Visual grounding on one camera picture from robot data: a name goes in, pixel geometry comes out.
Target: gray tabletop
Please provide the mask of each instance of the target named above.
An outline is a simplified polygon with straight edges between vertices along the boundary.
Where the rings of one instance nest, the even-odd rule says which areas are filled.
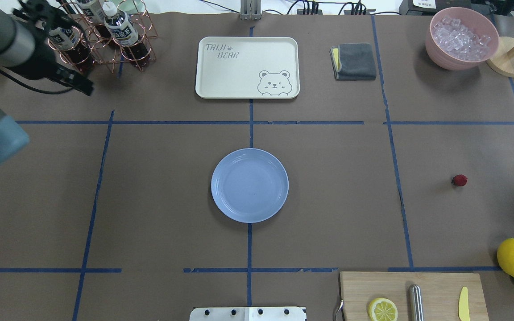
[[[493,17],[514,37],[514,18]],[[514,79],[434,65],[429,17],[154,15],[157,61],[92,97],[0,76],[31,144],[0,166],[0,320],[187,320],[193,307],[298,305],[331,318],[339,271],[474,272],[491,321],[514,320],[495,251],[514,237]],[[292,37],[300,94],[205,100],[206,36]],[[329,49],[373,46],[375,81],[334,80]],[[47,90],[48,81],[30,82]],[[287,169],[271,219],[232,221],[210,180],[229,152]],[[469,183],[451,185],[463,173]]]

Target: yellow knife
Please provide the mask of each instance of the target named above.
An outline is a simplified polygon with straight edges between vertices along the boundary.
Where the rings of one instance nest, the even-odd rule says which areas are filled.
[[[459,319],[461,321],[469,321],[469,299],[467,297],[467,287],[463,287],[459,294]]]

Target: white bottle cap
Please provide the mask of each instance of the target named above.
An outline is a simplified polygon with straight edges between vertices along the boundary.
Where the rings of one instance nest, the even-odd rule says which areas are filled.
[[[104,10],[104,14],[106,14],[108,17],[116,16],[116,13],[118,12],[118,9],[116,9],[116,4],[108,1],[102,5],[102,10]]]

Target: white bracket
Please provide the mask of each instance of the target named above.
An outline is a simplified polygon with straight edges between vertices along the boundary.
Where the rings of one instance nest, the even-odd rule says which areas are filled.
[[[190,321],[307,321],[304,307],[195,308]]]
[[[261,20],[261,0],[241,0],[241,20]]]

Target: knife handle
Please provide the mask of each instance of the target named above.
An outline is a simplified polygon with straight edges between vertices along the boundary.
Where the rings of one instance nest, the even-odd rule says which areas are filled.
[[[422,306],[422,289],[417,284],[410,285],[410,307],[412,307],[412,321],[424,321],[424,308]]]

